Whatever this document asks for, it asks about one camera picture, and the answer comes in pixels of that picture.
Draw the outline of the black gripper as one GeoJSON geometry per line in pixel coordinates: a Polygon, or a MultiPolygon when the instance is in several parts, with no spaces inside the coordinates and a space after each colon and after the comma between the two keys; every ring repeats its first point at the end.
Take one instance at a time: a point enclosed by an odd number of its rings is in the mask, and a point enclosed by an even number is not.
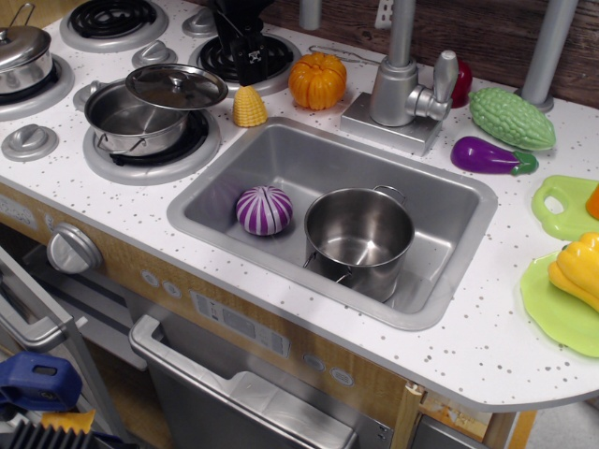
{"type": "Polygon", "coordinates": [[[268,51],[262,36],[260,14],[265,1],[214,0],[208,2],[217,35],[226,57],[233,59],[240,86],[268,77],[268,51]]]}

